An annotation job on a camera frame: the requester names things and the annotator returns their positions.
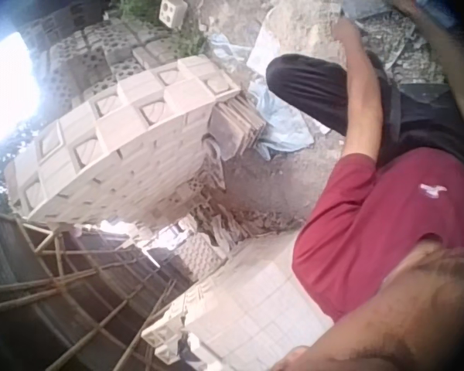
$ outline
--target bamboo pole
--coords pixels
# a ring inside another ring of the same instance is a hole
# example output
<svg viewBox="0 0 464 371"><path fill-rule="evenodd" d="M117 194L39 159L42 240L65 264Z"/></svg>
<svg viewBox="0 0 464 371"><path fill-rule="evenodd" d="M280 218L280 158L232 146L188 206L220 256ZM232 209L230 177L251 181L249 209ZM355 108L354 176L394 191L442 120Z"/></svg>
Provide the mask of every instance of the bamboo pole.
<svg viewBox="0 0 464 371"><path fill-rule="evenodd" d="M21 224L29 229L29 230L35 230L36 232L40 232L40 233L44 233L44 234L50 234L52 233L51 230L45 230L44 228L40 228L38 226L33 226L32 224L28 224L28 223L24 223L24 222L21 222Z"/></svg>
<svg viewBox="0 0 464 371"><path fill-rule="evenodd" d="M83 250L85 251L86 250L86 247L84 247L84 245L78 240L78 239L73 239L74 243L77 245L77 247L80 249L80 250ZM86 260L87 262L90 264L90 266L92 266L92 268L94 269L97 269L98 268L98 265L96 264L96 261L93 259L93 257L91 255L86 255ZM107 286L113 291L115 292L116 294L118 294L118 296L124 300L126 295L124 290L121 289L121 287L116 283L116 282L113 282L113 280L111 279L111 277L109 277L108 275L106 275L104 272L100 272L100 277L101 279L104 281L105 284L107 284ZM136 305L135 303L131 304L131 308L134 309L140 316L142 316L143 318L146 316L145 312L138 306Z"/></svg>
<svg viewBox="0 0 464 371"><path fill-rule="evenodd" d="M116 307L103 321L100 322L100 324L92 329L90 332L88 332L83 338L81 338L76 344L74 344L71 348L69 348L64 354L60 356L54 363L52 363L46 371L54 371L56 369L60 369L65 363L72 358L77 352L79 352L80 349L82 349L100 330L103 329L103 327L113 318L115 315L117 315L124 307L125 305L131 300L136 294L143 288L143 284L140 284L137 286L137 288L129 295L126 297L126 299L120 303L119 306Z"/></svg>
<svg viewBox="0 0 464 371"><path fill-rule="evenodd" d="M104 254L123 254L123 253L134 253L133 250L68 250L68 251L60 251L60 255L104 255ZM48 250L48 251L41 251L38 255L56 255L56 251Z"/></svg>
<svg viewBox="0 0 464 371"><path fill-rule="evenodd" d="M10 222L15 221L15 217L13 215L4 214L4 213L0 213L0 219L5 219L5 220L8 220Z"/></svg>
<svg viewBox="0 0 464 371"><path fill-rule="evenodd" d="M126 264L134 264L137 263L138 259L132 259L125 261ZM108 270L113 267L122 267L124 262L120 263L109 263L100 266L101 270ZM57 278L44 278L42 280L37 281L30 281L30 282L18 282L16 284L1 284L0 285L0 293L1 292L10 292L10 291L21 291L21 290L28 290L32 288L41 288L42 286L52 286L57 284L69 284L74 281L78 281L82 278L86 278L96 274L97 271L94 268L85 271L78 271L72 274L66 274L63 276L63 280L58 280Z"/></svg>
<svg viewBox="0 0 464 371"><path fill-rule="evenodd" d="M43 242L40 243L39 246L34 250L35 254L38 254L42 252L43 250L45 250L46 247L52 243L55 236L56 236L56 233L50 232L49 235L46 236L46 238L43 240Z"/></svg>
<svg viewBox="0 0 464 371"><path fill-rule="evenodd" d="M55 236L55 255L56 255L56 269L59 271L59 277L63 277L63 264L62 255L60 254L63 249L62 235Z"/></svg>
<svg viewBox="0 0 464 371"><path fill-rule="evenodd" d="M60 288L53 288L51 290L41 291L36 294L24 296L22 298L3 301L0 303L0 312L8 311L9 309L22 307L23 305L32 304L49 296L59 294Z"/></svg>
<svg viewBox="0 0 464 371"><path fill-rule="evenodd" d="M168 296L170 291L172 291L175 284L176 284L175 280L169 282L169 286L167 286L162 296L160 296L160 298L156 302L149 317L145 320L145 322L143 323L142 327L139 329L136 336L132 339L131 344L129 344L124 354L122 355L122 357L118 360L117 365L115 365L113 371L121 371L124 368L125 363L129 359L131 354L134 352L135 347L138 345L138 342L141 339L142 332L145 330L146 327L148 327L148 324L151 321L152 315L158 310L160 304L166 299L166 297Z"/></svg>
<svg viewBox="0 0 464 371"><path fill-rule="evenodd" d="M77 272L75 274L68 274L66 276L63 276L62 281L55 281L52 278L45 278L43 280L30 281L30 282L18 282L16 284L1 284L0 292L29 290L32 288L41 288L42 286L52 286L57 283L69 284L70 282L74 282L82 278L92 276L96 273L97 272L94 269L92 269L88 271Z"/></svg>

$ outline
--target dirt ground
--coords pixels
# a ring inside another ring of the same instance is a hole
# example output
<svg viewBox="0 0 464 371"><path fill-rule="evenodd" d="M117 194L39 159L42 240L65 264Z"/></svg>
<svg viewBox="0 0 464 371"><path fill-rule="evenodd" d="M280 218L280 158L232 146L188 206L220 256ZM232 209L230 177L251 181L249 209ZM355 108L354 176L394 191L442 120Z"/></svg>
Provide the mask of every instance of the dirt ground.
<svg viewBox="0 0 464 371"><path fill-rule="evenodd" d="M283 53L303 53L343 62L343 53L329 31L337 19L337 0L189 0L190 14L205 35L223 33L231 43L252 47L269 10L275 5L268 28L281 44ZM378 16L362 22L363 38L398 82L441 82L443 75L430 50L415 33L411 21L400 14ZM247 90L254 77L245 64L232 73ZM266 162L254 150L233 158L224 167L227 191L217 193L231 209L261 213L283 213L306 218L326 184L343 145L335 132L323 135L307 120L315 143L310 148L275 156Z"/></svg>

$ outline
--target person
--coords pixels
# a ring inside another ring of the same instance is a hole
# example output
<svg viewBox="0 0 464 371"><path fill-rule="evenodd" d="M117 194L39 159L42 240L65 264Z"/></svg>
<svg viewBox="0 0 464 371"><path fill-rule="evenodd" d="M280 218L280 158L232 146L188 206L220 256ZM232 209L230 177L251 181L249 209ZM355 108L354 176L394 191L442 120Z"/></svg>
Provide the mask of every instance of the person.
<svg viewBox="0 0 464 371"><path fill-rule="evenodd" d="M334 326L273 370L435 370L464 339L464 120L412 100L342 18L347 72L286 55L270 90L346 136L292 269ZM400 101L397 112L395 101Z"/></svg>

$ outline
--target concrete block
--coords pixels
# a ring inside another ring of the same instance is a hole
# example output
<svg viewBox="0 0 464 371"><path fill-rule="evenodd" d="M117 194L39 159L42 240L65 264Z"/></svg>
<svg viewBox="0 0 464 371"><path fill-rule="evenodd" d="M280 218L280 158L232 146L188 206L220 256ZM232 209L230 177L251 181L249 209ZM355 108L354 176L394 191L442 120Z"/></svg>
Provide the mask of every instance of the concrete block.
<svg viewBox="0 0 464 371"><path fill-rule="evenodd" d="M149 71L138 73L118 83L118 95L123 104L137 107L163 98L164 86Z"/></svg>
<svg viewBox="0 0 464 371"><path fill-rule="evenodd" d="M73 159L66 147L53 153L39 166L39 178L48 198L54 197L76 176Z"/></svg>
<svg viewBox="0 0 464 371"><path fill-rule="evenodd" d="M108 66L124 62L127 58L132 56L132 46L129 44L114 48L104 47L103 51Z"/></svg>
<svg viewBox="0 0 464 371"><path fill-rule="evenodd" d="M33 140L14 160L17 186L21 189L27 182L35 178L38 171L38 155L36 139Z"/></svg>
<svg viewBox="0 0 464 371"><path fill-rule="evenodd" d="M59 123L66 144L72 144L87 132L94 130L96 118L90 102L84 102L62 116Z"/></svg>
<svg viewBox="0 0 464 371"><path fill-rule="evenodd" d="M84 168L91 162L98 160L104 152L98 138L90 138L74 147L74 154L80 167Z"/></svg>
<svg viewBox="0 0 464 371"><path fill-rule="evenodd" d="M144 134L147 125L134 107L125 106L100 118L96 128L102 148L111 153Z"/></svg>
<svg viewBox="0 0 464 371"><path fill-rule="evenodd" d="M213 77L219 68L205 56L189 56L177 61L179 70L188 78L197 77L201 80Z"/></svg>
<svg viewBox="0 0 464 371"><path fill-rule="evenodd" d="M173 85L174 83L178 83L179 81L186 79L185 74L179 71L177 62L154 68L152 69L152 73L155 74L155 76L157 76L165 86Z"/></svg>
<svg viewBox="0 0 464 371"><path fill-rule="evenodd" d="M132 55L136 60L144 67L145 70L150 70L151 68L156 68L159 66L159 61L153 58L145 48L142 46L137 47L132 50Z"/></svg>
<svg viewBox="0 0 464 371"><path fill-rule="evenodd" d="M155 349L155 356L161 359L166 365L172 365L180 360L177 352L172 351L166 344Z"/></svg>
<svg viewBox="0 0 464 371"><path fill-rule="evenodd" d="M46 194L39 179L35 179L30 184L25 186L24 193L30 211L34 210L42 202L46 201Z"/></svg>
<svg viewBox="0 0 464 371"><path fill-rule="evenodd" d="M54 121L43 129L36 138L38 158L44 162L64 144L59 121Z"/></svg>
<svg viewBox="0 0 464 371"><path fill-rule="evenodd" d="M218 102L229 100L241 91L241 88L224 72L216 72L211 77L203 79L208 89Z"/></svg>
<svg viewBox="0 0 464 371"><path fill-rule="evenodd" d="M104 116L122 106L122 101L117 94L109 95L95 102L100 116Z"/></svg>
<svg viewBox="0 0 464 371"><path fill-rule="evenodd" d="M215 97L198 79L174 83L165 89L164 98L178 112L187 113L187 124L208 121L215 104Z"/></svg>
<svg viewBox="0 0 464 371"><path fill-rule="evenodd" d="M170 29L183 25L187 4L183 0L162 0L159 19Z"/></svg>

